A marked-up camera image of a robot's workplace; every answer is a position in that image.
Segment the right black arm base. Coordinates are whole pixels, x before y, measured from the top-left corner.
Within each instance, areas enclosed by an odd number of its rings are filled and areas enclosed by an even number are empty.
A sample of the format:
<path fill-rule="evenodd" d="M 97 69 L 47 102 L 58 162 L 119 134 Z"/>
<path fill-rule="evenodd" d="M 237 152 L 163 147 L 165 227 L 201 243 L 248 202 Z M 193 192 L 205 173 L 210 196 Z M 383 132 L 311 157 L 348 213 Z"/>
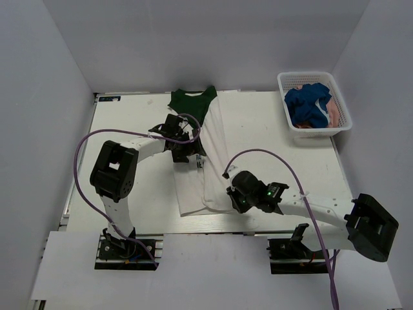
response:
<path fill-rule="evenodd" d="M 327 263 L 322 250 L 311 251 L 289 239 L 268 240 L 271 274 L 327 274 Z"/>

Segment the white green-sleeved printed t-shirt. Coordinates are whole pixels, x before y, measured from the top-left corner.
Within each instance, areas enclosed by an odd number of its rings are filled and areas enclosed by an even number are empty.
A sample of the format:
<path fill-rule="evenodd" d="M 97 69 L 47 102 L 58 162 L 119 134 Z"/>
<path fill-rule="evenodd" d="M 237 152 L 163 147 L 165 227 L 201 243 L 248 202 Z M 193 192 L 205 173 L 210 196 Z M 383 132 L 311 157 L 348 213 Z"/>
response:
<path fill-rule="evenodd" d="M 174 114 L 190 114 L 201 125 L 198 139 L 201 152 L 175 163 L 174 181 L 179 213 L 184 216 L 232 212 L 222 177 L 229 162 L 221 106 L 215 87 L 204 91 L 178 89 L 171 93 L 169 109 Z"/>

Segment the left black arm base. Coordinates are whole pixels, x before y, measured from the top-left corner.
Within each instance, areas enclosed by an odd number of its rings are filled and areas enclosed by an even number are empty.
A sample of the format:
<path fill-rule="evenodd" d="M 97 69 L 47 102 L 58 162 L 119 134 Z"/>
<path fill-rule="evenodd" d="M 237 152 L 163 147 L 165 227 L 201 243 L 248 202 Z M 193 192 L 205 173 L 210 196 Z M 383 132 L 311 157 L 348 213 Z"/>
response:
<path fill-rule="evenodd" d="M 140 241 L 159 264 L 163 250 L 163 236 L 141 236 Z M 110 243 L 103 235 L 99 237 L 94 264 L 95 270 L 111 271 L 155 271 L 157 267 L 141 245 L 132 245 L 124 250 Z"/>

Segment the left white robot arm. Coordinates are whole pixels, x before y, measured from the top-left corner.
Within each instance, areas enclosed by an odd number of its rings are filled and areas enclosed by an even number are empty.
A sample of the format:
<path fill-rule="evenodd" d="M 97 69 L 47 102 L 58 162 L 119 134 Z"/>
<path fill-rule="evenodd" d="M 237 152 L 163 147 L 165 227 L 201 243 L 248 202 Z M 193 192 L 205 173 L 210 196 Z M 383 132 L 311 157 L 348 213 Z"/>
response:
<path fill-rule="evenodd" d="M 128 208 L 128 195 L 134 186 L 138 163 L 163 152 L 171 152 L 174 163 L 188 163 L 189 157 L 205 155 L 200 142 L 201 124 L 190 114 L 169 114 L 164 123 L 135 133 L 124 143 L 104 142 L 90 175 L 90 184 L 105 206 L 108 227 L 104 237 L 114 244 L 123 258 L 136 251 L 136 230 Z"/>

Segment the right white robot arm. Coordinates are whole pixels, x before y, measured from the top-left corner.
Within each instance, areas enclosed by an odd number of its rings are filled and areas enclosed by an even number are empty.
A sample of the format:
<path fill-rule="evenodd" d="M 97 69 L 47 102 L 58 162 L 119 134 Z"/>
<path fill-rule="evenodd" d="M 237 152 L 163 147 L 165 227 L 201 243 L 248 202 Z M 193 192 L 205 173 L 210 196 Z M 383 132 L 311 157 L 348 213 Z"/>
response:
<path fill-rule="evenodd" d="M 292 252 L 301 258 L 321 248 L 356 251 L 375 262 L 386 262 L 399 223 L 374 197 L 360 194 L 353 200 L 301 194 L 284 183 L 265 184 L 238 168 L 223 174 L 230 182 L 227 195 L 240 214 L 255 207 L 265 213 L 300 216 L 328 225 L 299 224 L 290 239 Z"/>

